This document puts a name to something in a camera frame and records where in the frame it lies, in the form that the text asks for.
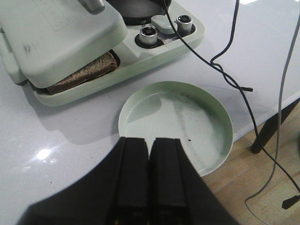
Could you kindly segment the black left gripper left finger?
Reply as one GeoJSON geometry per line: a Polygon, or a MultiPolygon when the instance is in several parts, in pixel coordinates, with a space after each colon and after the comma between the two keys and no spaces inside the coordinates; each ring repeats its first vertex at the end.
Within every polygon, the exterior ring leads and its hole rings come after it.
{"type": "Polygon", "coordinates": [[[121,137],[89,173],[32,204],[20,225],[145,225],[148,149],[144,139],[121,137]]]}

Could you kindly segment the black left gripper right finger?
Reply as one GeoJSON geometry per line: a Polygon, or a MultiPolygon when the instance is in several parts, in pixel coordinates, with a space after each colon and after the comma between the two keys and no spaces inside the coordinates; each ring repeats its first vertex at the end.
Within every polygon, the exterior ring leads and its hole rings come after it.
{"type": "Polygon", "coordinates": [[[150,224],[238,224],[192,166],[179,139],[157,138],[152,145],[150,224]]]}

